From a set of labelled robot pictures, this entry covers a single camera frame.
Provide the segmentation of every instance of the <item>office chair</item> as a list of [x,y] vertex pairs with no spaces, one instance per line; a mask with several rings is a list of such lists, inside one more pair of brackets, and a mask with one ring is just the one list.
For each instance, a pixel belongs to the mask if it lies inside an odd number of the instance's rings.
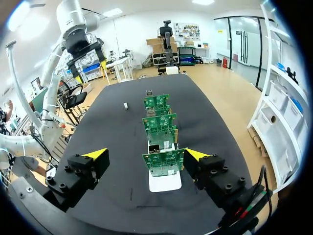
[[[83,91],[83,84],[80,84],[80,85],[76,86],[75,88],[71,89],[66,82],[64,82],[63,80],[61,80],[61,82],[66,87],[67,91],[65,91],[62,94],[62,96],[59,99],[59,103],[61,104],[61,106],[62,106],[65,114],[69,118],[69,120],[74,125],[78,125],[79,119],[81,117],[83,117],[85,115],[85,113],[87,112],[86,109],[84,111],[82,111],[79,107],[79,105],[85,101],[86,96],[87,96],[87,92],[82,92]],[[73,94],[74,90],[76,90],[77,88],[81,88],[80,93],[78,95]],[[80,112],[79,114],[76,112],[78,114],[78,116],[76,116],[73,113],[73,108],[75,108],[75,107],[77,107],[78,111]]]

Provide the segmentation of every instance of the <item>bulletin board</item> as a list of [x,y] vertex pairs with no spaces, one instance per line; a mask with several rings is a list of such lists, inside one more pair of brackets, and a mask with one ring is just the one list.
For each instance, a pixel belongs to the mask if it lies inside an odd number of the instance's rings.
[[173,23],[176,41],[200,41],[199,25],[196,23]]

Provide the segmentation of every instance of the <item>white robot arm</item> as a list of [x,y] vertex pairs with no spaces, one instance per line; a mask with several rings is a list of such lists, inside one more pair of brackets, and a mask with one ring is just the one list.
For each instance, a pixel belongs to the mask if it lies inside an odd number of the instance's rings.
[[[84,41],[86,35],[84,34],[96,30],[99,26],[99,17],[84,17],[78,0],[63,0],[57,7],[57,19],[61,36],[45,63],[41,76],[41,85],[48,89],[44,96],[42,121],[36,117],[30,108],[16,76],[13,60],[13,47],[16,41],[6,45],[9,67],[18,97],[30,121],[34,123],[40,134],[39,139],[50,153],[53,153],[53,149],[57,144],[59,148],[61,146],[62,149],[65,149],[66,147],[61,137],[66,122],[63,118],[56,115],[56,100],[60,77],[53,72],[62,56],[63,48],[69,48],[69,50],[75,52],[76,49],[86,44],[86,41]],[[42,144],[32,136],[5,136],[0,134],[0,168],[2,169],[9,167],[8,153],[17,157],[31,156],[45,160],[48,160],[50,157],[42,147]]]

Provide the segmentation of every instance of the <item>circuit board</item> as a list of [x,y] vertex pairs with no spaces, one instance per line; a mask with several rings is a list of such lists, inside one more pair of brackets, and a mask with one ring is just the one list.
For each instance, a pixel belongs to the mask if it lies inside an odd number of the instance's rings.
[[170,109],[170,106],[166,104],[166,100],[169,98],[168,94],[148,96],[143,98],[145,109],[148,117],[158,116],[158,111],[164,111]]
[[183,167],[185,148],[153,154],[143,154],[153,177],[174,175]]
[[172,109],[158,110],[155,116],[168,115],[172,113]]
[[149,145],[159,145],[160,149],[169,149],[177,142],[178,129],[173,125],[176,114],[143,118]]

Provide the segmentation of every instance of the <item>door frame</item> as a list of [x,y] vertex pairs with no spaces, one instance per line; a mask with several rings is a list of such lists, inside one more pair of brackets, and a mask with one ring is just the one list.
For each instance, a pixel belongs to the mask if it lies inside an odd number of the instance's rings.
[[261,69],[262,69],[262,51],[263,51],[262,30],[261,30],[260,19],[265,20],[265,18],[264,18],[264,17],[260,17],[260,16],[226,16],[226,17],[219,17],[219,18],[214,18],[214,19],[213,19],[213,20],[227,19],[227,21],[228,21],[229,36],[230,36],[229,67],[228,67],[228,69],[231,69],[232,54],[233,54],[233,51],[232,51],[232,36],[231,36],[231,24],[230,24],[230,19],[231,19],[231,18],[235,18],[235,17],[240,17],[240,18],[242,18],[242,17],[256,18],[256,19],[258,20],[259,31],[260,31],[260,44],[261,44],[260,50],[261,50],[261,53],[260,53],[260,65],[259,65],[258,77],[257,77],[257,79],[256,79],[255,87],[261,91],[261,89],[258,88],[259,80],[260,80],[260,75],[261,75]]

